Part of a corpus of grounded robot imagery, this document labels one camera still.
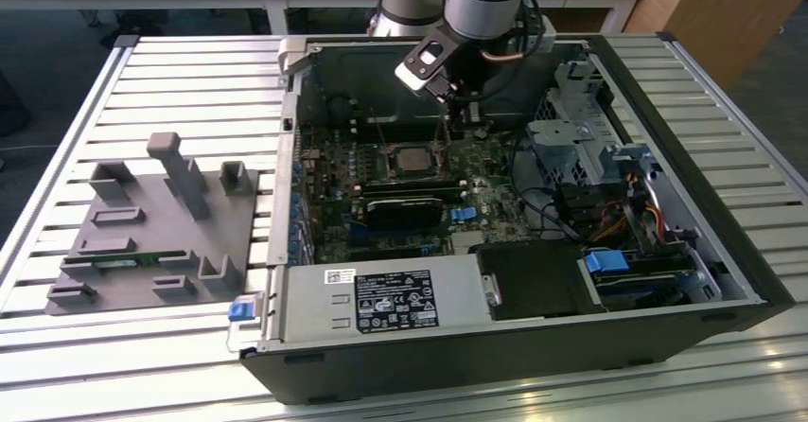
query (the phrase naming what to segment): metal panel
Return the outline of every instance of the metal panel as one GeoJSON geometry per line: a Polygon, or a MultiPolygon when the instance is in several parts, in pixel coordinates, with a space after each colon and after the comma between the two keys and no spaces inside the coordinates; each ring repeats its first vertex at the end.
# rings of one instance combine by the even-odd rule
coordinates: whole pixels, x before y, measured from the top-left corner
{"type": "MultiPolygon", "coordinates": [[[[656,44],[653,35],[609,39],[620,52],[631,55],[629,68],[649,69],[648,72],[635,70],[647,74],[640,78],[672,83],[684,80],[683,62],[656,44]],[[672,75],[667,80],[661,79],[665,72],[672,75]]],[[[261,66],[275,67],[275,53],[249,50],[239,53],[233,47],[225,47],[227,42],[237,43],[239,48],[252,48],[245,43],[276,42],[276,38],[144,37],[143,44],[171,43],[167,51],[180,51],[188,43],[215,45],[181,49],[212,51],[205,54],[137,53],[124,69],[124,77],[193,79],[268,75],[253,71],[264,70],[257,69],[261,66]]],[[[667,89],[679,89],[671,88],[676,84],[667,86],[667,89]]],[[[191,94],[199,101],[217,93],[168,94],[172,98],[191,94]]],[[[400,422],[533,420],[545,418],[548,411],[557,421],[687,419],[699,422],[799,417],[808,395],[807,208],[796,204],[803,199],[803,194],[792,189],[797,185],[784,178],[775,161],[757,157],[764,154],[755,135],[739,126],[735,118],[729,119],[724,108],[716,107],[713,96],[668,92],[651,95],[651,99],[701,165],[736,168],[712,169],[704,174],[736,219],[749,228],[755,244],[764,250],[764,257],[800,302],[764,324],[707,340],[661,364],[384,396],[340,405],[285,407],[273,401],[249,372],[235,363],[235,354],[227,351],[227,304],[64,317],[41,314],[48,284],[59,274],[60,249],[72,240],[87,209],[85,204],[75,203],[85,203],[92,197],[87,184],[61,181],[49,197],[55,207],[40,213],[41,221],[31,234],[32,247],[17,257],[19,274],[12,281],[16,285],[1,309],[0,369],[4,372],[0,382],[8,387],[0,392],[5,416],[0,418],[400,422]],[[737,168],[737,165],[765,167],[737,168]]],[[[139,97],[129,103],[132,108],[123,110],[111,110],[112,102],[103,111],[95,112],[100,126],[91,127],[83,139],[139,141],[80,146],[64,167],[64,179],[85,181],[95,162],[107,159],[128,159],[127,165],[136,174],[161,171],[159,162],[148,160],[139,149],[145,145],[145,130],[176,129],[197,137],[183,141],[183,152],[200,156],[201,170],[217,169],[225,160],[244,160],[248,167],[264,172],[259,185],[264,193],[271,193],[276,139],[255,136],[259,132],[249,124],[257,127],[260,134],[275,133],[267,132],[267,128],[276,127],[273,118],[279,117],[280,101],[281,98],[275,97],[260,103],[247,100],[247,104],[205,102],[173,106],[177,104],[153,105],[155,97],[139,97]],[[216,133],[195,132],[195,128],[207,127],[216,133]]],[[[257,241],[249,246],[249,264],[257,269],[251,269],[248,274],[251,290],[267,283],[267,272],[261,268],[273,226],[269,212],[273,197],[261,195],[257,206],[252,232],[257,241]]]]}
{"type": "Polygon", "coordinates": [[[624,59],[633,58],[671,58],[673,55],[668,51],[668,49],[661,47],[655,48],[633,48],[633,47],[617,47],[615,48],[617,55],[624,59]]]}
{"type": "Polygon", "coordinates": [[[640,87],[648,94],[703,93],[704,88],[692,80],[640,81],[640,87]]]}
{"type": "Polygon", "coordinates": [[[155,132],[175,132],[183,140],[217,136],[268,135],[280,132],[280,119],[99,126],[89,133],[89,140],[93,142],[120,141],[121,139],[148,140],[155,132]]]}
{"type": "Polygon", "coordinates": [[[232,105],[239,103],[279,102],[280,90],[248,90],[212,93],[113,94],[108,108],[181,107],[193,105],[232,105]]]}
{"type": "Polygon", "coordinates": [[[139,53],[229,53],[233,51],[277,51],[280,41],[228,41],[228,42],[141,42],[135,47],[139,53]]]}
{"type": "Polygon", "coordinates": [[[259,119],[280,115],[277,103],[253,105],[225,105],[205,107],[129,108],[105,110],[99,124],[129,124],[144,122],[216,121],[228,119],[259,119]]]}
{"type": "MultiPolygon", "coordinates": [[[[232,156],[217,156],[217,157],[199,157],[197,166],[200,171],[217,171],[223,162],[233,160],[232,156]]],[[[244,162],[244,165],[249,169],[257,169],[259,171],[269,171],[275,169],[276,156],[275,155],[240,155],[237,160],[244,162]]],[[[125,160],[127,168],[132,174],[153,174],[164,171],[163,165],[155,160],[125,160]]],[[[71,172],[71,181],[85,181],[89,179],[92,170],[96,167],[93,163],[76,164],[71,172]]],[[[267,175],[261,175],[260,181],[263,182],[267,175]]]]}
{"type": "Polygon", "coordinates": [[[693,76],[684,69],[633,69],[633,78],[639,81],[692,80],[693,76]]]}
{"type": "MultiPolygon", "coordinates": [[[[81,160],[145,159],[149,158],[145,144],[145,141],[88,144],[80,149],[79,158],[81,160]]],[[[249,152],[275,152],[276,146],[277,138],[271,136],[261,138],[188,139],[181,141],[179,151],[185,156],[239,155],[249,152]]]]}
{"type": "Polygon", "coordinates": [[[272,89],[277,77],[228,77],[203,79],[124,79],[115,83],[113,93],[161,93],[181,91],[227,91],[272,89]]]}
{"type": "Polygon", "coordinates": [[[691,156],[700,169],[729,169],[736,167],[767,167],[769,160],[757,151],[716,152],[691,156]]]}
{"type": "Polygon", "coordinates": [[[175,55],[140,54],[132,55],[129,58],[129,66],[244,63],[277,63],[277,53],[181,53],[175,55]]]}
{"type": "Polygon", "coordinates": [[[249,75],[277,75],[276,64],[231,64],[231,65],[147,65],[127,67],[120,79],[161,79],[165,77],[240,77],[249,75]]]}

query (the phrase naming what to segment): barcode sticker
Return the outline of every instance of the barcode sticker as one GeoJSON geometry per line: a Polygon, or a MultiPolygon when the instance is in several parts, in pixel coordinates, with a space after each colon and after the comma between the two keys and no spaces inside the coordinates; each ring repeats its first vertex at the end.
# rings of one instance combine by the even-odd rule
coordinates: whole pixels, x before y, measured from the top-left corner
{"type": "Polygon", "coordinates": [[[325,285],[336,283],[353,283],[355,269],[328,269],[325,270],[325,285]]]}

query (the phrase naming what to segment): desk leg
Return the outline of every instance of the desk leg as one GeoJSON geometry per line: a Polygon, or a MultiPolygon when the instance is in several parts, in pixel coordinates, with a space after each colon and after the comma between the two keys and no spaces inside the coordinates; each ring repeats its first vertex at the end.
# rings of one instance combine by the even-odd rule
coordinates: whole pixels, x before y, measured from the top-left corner
{"type": "Polygon", "coordinates": [[[285,36],[289,34],[289,24],[287,23],[287,0],[267,0],[264,9],[269,18],[269,28],[273,35],[285,36]]]}
{"type": "Polygon", "coordinates": [[[604,25],[601,26],[603,33],[612,34],[623,32],[624,27],[627,27],[627,22],[629,21],[635,4],[636,0],[615,0],[615,7],[608,11],[604,25]]]}

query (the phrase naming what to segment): motherboard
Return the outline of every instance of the motherboard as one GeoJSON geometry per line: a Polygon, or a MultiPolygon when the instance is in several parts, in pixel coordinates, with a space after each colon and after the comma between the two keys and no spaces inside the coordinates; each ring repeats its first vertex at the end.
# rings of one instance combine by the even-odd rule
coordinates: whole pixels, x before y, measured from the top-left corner
{"type": "Polygon", "coordinates": [[[465,254],[531,236],[511,179],[511,134],[468,133],[429,141],[371,139],[353,130],[305,134],[315,261],[339,263],[465,254]]]}

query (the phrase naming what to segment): blue connector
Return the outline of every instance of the blue connector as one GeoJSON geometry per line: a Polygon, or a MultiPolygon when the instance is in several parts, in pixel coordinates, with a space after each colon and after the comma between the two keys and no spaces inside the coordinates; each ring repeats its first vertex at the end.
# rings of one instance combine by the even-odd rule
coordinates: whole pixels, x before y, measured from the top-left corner
{"type": "Polygon", "coordinates": [[[233,302],[229,305],[227,318],[231,322],[249,321],[255,319],[255,302],[233,302]]]}
{"type": "Polygon", "coordinates": [[[619,250],[595,250],[583,258],[589,273],[623,273],[629,263],[619,250]]]}
{"type": "Polygon", "coordinates": [[[449,215],[452,216],[452,223],[463,223],[477,217],[477,208],[471,206],[463,209],[452,209],[449,215]]]}
{"type": "Polygon", "coordinates": [[[239,321],[253,320],[261,311],[264,304],[264,292],[256,294],[245,294],[236,297],[236,300],[229,304],[227,318],[232,323],[239,321]]]}

